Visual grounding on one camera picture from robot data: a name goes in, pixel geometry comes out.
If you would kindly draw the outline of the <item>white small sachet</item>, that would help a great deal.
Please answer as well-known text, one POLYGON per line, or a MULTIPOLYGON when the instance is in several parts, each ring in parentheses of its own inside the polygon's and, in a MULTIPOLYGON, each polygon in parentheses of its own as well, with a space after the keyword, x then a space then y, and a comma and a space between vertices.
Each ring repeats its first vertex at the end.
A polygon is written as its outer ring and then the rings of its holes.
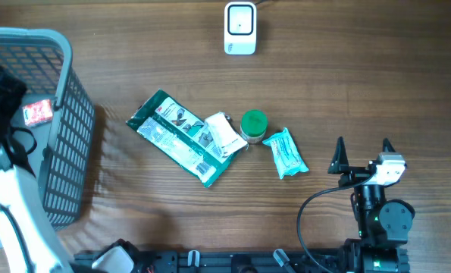
POLYGON ((223 112, 218 112, 205 119, 212 138, 222 158, 226 158, 248 143, 232 128, 223 112))

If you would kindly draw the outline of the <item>green 3M package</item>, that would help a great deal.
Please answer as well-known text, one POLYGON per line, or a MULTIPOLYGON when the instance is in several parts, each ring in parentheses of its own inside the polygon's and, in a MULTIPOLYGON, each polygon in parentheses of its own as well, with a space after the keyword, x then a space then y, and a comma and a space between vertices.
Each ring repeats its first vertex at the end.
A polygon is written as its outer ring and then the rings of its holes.
POLYGON ((237 157, 222 157, 205 122, 163 90, 158 90, 127 126, 148 140, 182 169, 210 187, 237 157))

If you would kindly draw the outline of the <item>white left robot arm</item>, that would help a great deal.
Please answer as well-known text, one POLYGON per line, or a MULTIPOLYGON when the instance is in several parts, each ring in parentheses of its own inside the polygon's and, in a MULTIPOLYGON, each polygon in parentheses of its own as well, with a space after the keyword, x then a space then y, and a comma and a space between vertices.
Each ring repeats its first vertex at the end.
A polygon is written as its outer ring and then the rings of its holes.
POLYGON ((0 241, 12 272, 132 272, 122 246, 81 265, 63 247, 39 199, 29 150, 14 137, 11 119, 27 91, 24 82, 0 66, 0 241))

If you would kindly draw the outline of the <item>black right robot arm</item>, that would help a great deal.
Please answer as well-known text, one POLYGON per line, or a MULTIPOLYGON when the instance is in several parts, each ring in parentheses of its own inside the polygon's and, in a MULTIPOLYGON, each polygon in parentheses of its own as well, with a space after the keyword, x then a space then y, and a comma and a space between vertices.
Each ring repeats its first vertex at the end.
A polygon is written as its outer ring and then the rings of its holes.
POLYGON ((347 239, 338 252, 339 272, 409 273, 407 251, 414 208, 401 199, 387 200, 385 189, 400 182, 407 168, 405 159, 388 139, 382 152, 365 167, 349 164, 342 137, 332 158, 329 174, 340 175, 342 190, 353 189, 350 203, 358 224, 359 239, 347 239))

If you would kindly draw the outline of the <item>red small packet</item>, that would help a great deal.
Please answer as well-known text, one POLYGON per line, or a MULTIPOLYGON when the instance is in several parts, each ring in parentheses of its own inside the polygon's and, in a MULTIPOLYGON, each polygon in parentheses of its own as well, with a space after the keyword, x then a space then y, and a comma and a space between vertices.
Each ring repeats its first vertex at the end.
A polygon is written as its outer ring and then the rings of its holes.
POLYGON ((52 102, 50 99, 43 99, 38 102, 25 105, 22 108, 23 121, 28 127, 35 127, 53 119, 52 102))

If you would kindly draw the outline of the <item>green lid jar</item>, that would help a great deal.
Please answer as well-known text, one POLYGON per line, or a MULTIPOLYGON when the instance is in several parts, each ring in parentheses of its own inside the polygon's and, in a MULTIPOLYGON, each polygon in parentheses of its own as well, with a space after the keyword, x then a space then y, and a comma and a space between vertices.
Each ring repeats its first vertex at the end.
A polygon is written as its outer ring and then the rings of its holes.
POLYGON ((262 141, 268 127, 266 114, 258 109, 247 111, 240 122, 240 135, 249 144, 262 141))

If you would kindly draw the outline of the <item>teal tissue pack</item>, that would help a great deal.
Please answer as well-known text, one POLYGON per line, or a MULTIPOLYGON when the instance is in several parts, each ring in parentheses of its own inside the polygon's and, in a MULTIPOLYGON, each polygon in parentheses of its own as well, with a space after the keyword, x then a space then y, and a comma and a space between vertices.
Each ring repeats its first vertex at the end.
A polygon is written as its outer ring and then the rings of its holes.
POLYGON ((286 127, 281 132, 263 140, 262 143, 271 148, 277 173, 281 180, 285 176, 309 172, 308 166, 299 154, 299 150, 286 127))

